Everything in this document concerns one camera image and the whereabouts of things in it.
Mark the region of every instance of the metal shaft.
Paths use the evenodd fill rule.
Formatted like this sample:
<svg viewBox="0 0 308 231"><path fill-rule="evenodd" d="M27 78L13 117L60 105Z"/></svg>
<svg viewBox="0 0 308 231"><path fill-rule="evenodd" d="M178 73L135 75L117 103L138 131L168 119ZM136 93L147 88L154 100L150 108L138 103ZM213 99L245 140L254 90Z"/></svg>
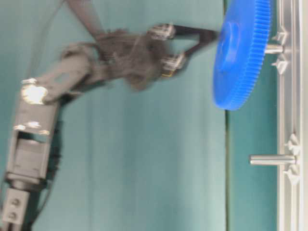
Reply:
<svg viewBox="0 0 308 231"><path fill-rule="evenodd" d="M268 44L265 54L281 54L283 53L283 46L278 44Z"/></svg>
<svg viewBox="0 0 308 231"><path fill-rule="evenodd" d="M272 166L296 164L296 158L293 155L252 155L250 164Z"/></svg>

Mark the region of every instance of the teal backdrop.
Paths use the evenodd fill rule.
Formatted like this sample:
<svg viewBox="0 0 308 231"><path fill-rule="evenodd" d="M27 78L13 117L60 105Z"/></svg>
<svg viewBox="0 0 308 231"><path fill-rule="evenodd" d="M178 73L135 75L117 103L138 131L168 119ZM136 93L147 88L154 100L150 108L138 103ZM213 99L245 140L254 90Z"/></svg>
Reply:
<svg viewBox="0 0 308 231"><path fill-rule="evenodd" d="M223 0L93 2L106 29L142 32L173 22L219 30L223 20ZM35 36L54 5L51 0L0 3L1 174L15 96ZM91 41L66 6L44 35L36 76L64 46ZM190 44L183 40L173 47ZM34 230L225 231L226 128L224 111L212 103L215 51L215 45L209 47L180 76L145 92L133 93L118 80L66 107L61 169Z"/></svg>

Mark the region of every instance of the blue gear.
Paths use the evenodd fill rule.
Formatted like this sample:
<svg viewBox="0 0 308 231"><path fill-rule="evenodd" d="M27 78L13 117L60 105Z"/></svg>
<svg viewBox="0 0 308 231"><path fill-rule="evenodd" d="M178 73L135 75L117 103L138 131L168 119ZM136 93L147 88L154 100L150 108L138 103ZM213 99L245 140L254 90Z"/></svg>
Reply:
<svg viewBox="0 0 308 231"><path fill-rule="evenodd" d="M233 0L219 36L214 67L214 101L239 109L260 73L271 28L272 0Z"/></svg>

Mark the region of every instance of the screw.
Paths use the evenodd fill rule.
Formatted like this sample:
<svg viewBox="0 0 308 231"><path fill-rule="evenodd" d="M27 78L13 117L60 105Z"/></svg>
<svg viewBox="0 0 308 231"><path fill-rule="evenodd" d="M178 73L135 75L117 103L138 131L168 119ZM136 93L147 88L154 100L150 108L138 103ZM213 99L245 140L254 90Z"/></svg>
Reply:
<svg viewBox="0 0 308 231"><path fill-rule="evenodd" d="M16 213L10 213L8 215L8 218L11 219L11 220L16 220L17 219L17 215L16 215Z"/></svg>
<svg viewBox="0 0 308 231"><path fill-rule="evenodd" d="M13 199L11 201L11 205L13 205L14 207L18 207L20 205L20 201L18 199Z"/></svg>

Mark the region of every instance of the gear teeth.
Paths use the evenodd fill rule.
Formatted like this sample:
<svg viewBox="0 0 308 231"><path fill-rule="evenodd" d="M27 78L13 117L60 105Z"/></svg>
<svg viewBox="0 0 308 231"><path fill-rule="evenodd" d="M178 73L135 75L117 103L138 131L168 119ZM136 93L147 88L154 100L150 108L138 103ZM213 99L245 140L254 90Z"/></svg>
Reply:
<svg viewBox="0 0 308 231"><path fill-rule="evenodd" d="M239 109L247 101L256 84L270 35L271 10L271 0L256 0L253 42L248 61L245 64L240 81L235 87L236 92L233 100L227 106L229 110Z"/></svg>

